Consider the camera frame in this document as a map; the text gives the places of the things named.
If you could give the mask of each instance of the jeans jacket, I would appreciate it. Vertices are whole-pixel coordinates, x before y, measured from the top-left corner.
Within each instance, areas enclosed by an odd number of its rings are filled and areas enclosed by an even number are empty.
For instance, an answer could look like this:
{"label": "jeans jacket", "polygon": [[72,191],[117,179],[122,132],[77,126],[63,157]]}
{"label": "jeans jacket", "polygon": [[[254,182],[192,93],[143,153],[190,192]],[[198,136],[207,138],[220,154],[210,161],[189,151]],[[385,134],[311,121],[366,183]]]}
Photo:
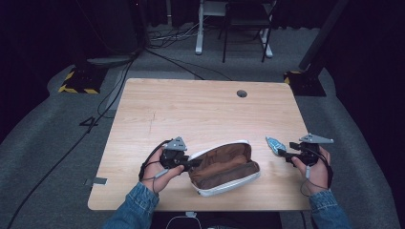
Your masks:
{"label": "jeans jacket", "polygon": [[[103,228],[150,228],[158,203],[158,195],[139,182],[113,216],[105,222]],[[330,190],[310,196],[309,204],[318,228],[351,228],[349,219]]]}

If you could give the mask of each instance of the bag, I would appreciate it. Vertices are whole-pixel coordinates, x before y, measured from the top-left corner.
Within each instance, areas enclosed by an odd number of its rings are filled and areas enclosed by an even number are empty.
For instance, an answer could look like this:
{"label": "bag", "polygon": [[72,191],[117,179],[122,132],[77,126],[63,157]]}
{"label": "bag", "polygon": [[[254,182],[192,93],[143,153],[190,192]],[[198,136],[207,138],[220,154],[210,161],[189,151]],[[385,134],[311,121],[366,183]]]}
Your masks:
{"label": "bag", "polygon": [[217,195],[260,176],[259,164],[251,158],[251,146],[247,140],[231,142],[193,154],[188,158],[201,159],[199,167],[188,171],[191,183],[203,197]]}

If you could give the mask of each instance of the cable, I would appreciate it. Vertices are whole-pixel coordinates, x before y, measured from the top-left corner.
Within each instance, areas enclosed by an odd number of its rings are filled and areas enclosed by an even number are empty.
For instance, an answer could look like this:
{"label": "cable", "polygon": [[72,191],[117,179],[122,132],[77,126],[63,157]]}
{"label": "cable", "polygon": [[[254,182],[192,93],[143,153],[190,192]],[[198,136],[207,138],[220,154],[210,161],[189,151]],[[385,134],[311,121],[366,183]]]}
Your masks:
{"label": "cable", "polygon": [[200,229],[203,229],[203,228],[202,228],[202,225],[200,224],[199,219],[197,219],[197,218],[195,218],[195,217],[191,218],[191,217],[186,217],[186,216],[173,217],[173,218],[170,219],[170,221],[167,223],[166,229],[169,228],[169,225],[170,225],[170,223],[173,221],[173,219],[181,219],[181,218],[196,219],[196,221],[199,223]]}
{"label": "cable", "polygon": [[218,71],[216,71],[216,70],[209,69],[209,68],[203,67],[203,66],[201,66],[201,65],[196,65],[196,64],[188,63],[188,62],[185,62],[185,61],[182,61],[182,60],[179,60],[179,59],[174,59],[174,58],[170,58],[170,57],[167,57],[167,58],[170,59],[170,60],[173,60],[173,61],[181,62],[181,63],[183,63],[183,64],[188,64],[188,65],[192,65],[192,66],[195,66],[195,67],[199,67],[199,68],[202,68],[202,69],[205,69],[205,70],[210,70],[210,71],[212,71],[212,72],[214,72],[214,73],[218,73],[218,74],[222,75],[223,77],[225,77],[225,78],[228,79],[229,81],[233,81],[231,78],[229,78],[229,77],[226,76],[225,74],[223,74],[223,73],[221,73],[221,72],[218,72]]}
{"label": "cable", "polygon": [[147,52],[149,52],[149,53],[155,55],[155,56],[158,56],[158,57],[160,57],[160,58],[162,58],[162,59],[165,59],[165,60],[167,60],[167,61],[169,61],[169,62],[171,62],[171,63],[173,63],[173,64],[179,66],[180,68],[186,70],[186,71],[189,72],[189,73],[192,73],[193,75],[197,76],[200,80],[205,80],[204,78],[202,78],[202,77],[199,76],[198,74],[189,71],[188,69],[186,69],[186,68],[183,67],[182,65],[180,65],[180,64],[174,62],[173,60],[171,60],[170,58],[168,58],[168,57],[166,57],[166,56],[163,56],[163,55],[160,55],[160,54],[157,54],[157,53],[155,53],[155,52],[149,51],[149,50],[147,50],[147,49],[145,49],[145,50],[146,50]]}
{"label": "cable", "polygon": [[125,78],[126,78],[126,74],[125,74],[125,77],[124,77],[124,70],[121,71],[121,77],[120,77],[119,81],[117,82],[117,84],[114,86],[114,88],[113,88],[113,89],[102,99],[102,101],[98,104],[98,107],[97,107],[97,113],[98,113],[98,115],[102,115],[102,116],[105,117],[105,118],[114,118],[113,116],[110,117],[110,116],[105,116],[104,114],[102,114],[102,113],[100,112],[100,107],[101,107],[101,104],[113,93],[113,91],[116,89],[116,87],[117,87],[118,84],[120,83],[121,86],[119,87],[119,90],[118,90],[118,92],[117,92],[117,94],[116,94],[116,97],[119,96],[119,93],[120,93],[120,91],[121,91],[121,89],[122,89],[122,87],[123,87],[123,84],[125,83]]}
{"label": "cable", "polygon": [[[134,63],[135,58],[131,61],[130,64],[128,64],[127,69],[125,71],[125,77],[131,67],[131,65]],[[117,96],[114,98],[113,102],[108,106],[108,108],[101,114],[98,116],[98,118],[96,119],[96,121],[92,122],[89,126],[89,128],[83,133],[83,135],[78,139],[78,141],[75,142],[75,144],[67,151],[67,153],[60,158],[55,165],[48,171],[48,173],[43,176],[37,183],[36,185],[30,190],[30,192],[26,195],[26,197],[23,199],[23,201],[20,203],[20,205],[18,206],[17,210],[14,212],[14,214],[12,215],[12,218],[9,222],[9,225],[7,226],[7,229],[10,229],[12,227],[12,224],[14,223],[16,217],[18,216],[18,213],[21,211],[21,209],[23,208],[24,204],[27,202],[27,200],[31,197],[31,195],[36,191],[36,189],[42,184],[42,182],[54,171],[54,169],[73,151],[73,149],[81,142],[81,140],[83,140],[83,138],[86,136],[86,134],[88,134],[93,127],[95,127],[95,125],[98,123],[98,121],[104,117],[104,115],[107,113],[107,111],[111,108],[111,106],[113,105],[113,103],[116,101]]]}
{"label": "cable", "polygon": [[303,219],[304,229],[307,229],[307,221],[305,220],[304,212],[301,211],[300,213],[301,213],[301,218]]}
{"label": "cable", "polygon": [[98,32],[96,31],[96,28],[93,26],[92,21],[90,21],[90,18],[87,16],[86,12],[85,12],[84,9],[81,7],[80,3],[79,3],[77,0],[75,0],[75,1],[76,1],[76,3],[77,3],[78,7],[80,8],[81,13],[82,13],[83,16],[86,18],[87,22],[89,23],[90,27],[92,28],[93,32],[95,33],[96,37],[97,37],[98,40],[104,45],[104,47],[105,47],[107,50],[109,50],[109,51],[111,51],[111,52],[113,52],[113,53],[116,53],[116,54],[129,54],[128,52],[118,52],[118,51],[116,51],[116,50],[114,50],[114,49],[111,49],[111,48],[104,42],[104,40],[100,37],[100,35],[98,35]]}

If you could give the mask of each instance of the person's left hand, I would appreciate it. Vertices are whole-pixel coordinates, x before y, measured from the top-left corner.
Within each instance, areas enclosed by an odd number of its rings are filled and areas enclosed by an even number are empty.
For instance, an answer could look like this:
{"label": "person's left hand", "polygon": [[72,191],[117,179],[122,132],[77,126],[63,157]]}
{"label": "person's left hand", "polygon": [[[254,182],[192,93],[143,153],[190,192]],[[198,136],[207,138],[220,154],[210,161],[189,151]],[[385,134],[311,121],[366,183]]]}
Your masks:
{"label": "person's left hand", "polygon": [[163,148],[158,149],[149,159],[148,163],[151,163],[145,168],[145,173],[142,178],[142,183],[145,185],[150,191],[154,193],[159,193],[163,190],[167,183],[169,183],[170,179],[175,176],[181,174],[184,170],[184,166],[180,165],[176,168],[170,169],[166,174],[162,175],[161,177],[154,178],[158,173],[164,170],[163,166],[161,166],[159,160],[160,156],[163,152]]}

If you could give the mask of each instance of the chair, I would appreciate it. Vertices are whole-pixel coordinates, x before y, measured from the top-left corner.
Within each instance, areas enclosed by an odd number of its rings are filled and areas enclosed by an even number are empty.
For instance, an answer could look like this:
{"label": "chair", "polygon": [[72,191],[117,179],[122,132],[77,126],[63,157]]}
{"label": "chair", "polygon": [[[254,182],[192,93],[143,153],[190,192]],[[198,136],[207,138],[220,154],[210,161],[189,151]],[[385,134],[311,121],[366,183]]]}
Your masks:
{"label": "chair", "polygon": [[229,0],[225,7],[224,24],[221,28],[218,39],[221,39],[223,31],[225,32],[224,38],[224,54],[223,63],[226,56],[226,45],[229,30],[242,30],[242,31],[257,31],[254,39],[259,37],[261,30],[267,30],[266,43],[263,51],[262,62],[265,61],[266,49],[271,31],[271,14],[277,3],[267,12],[264,3],[271,3],[267,0]]}

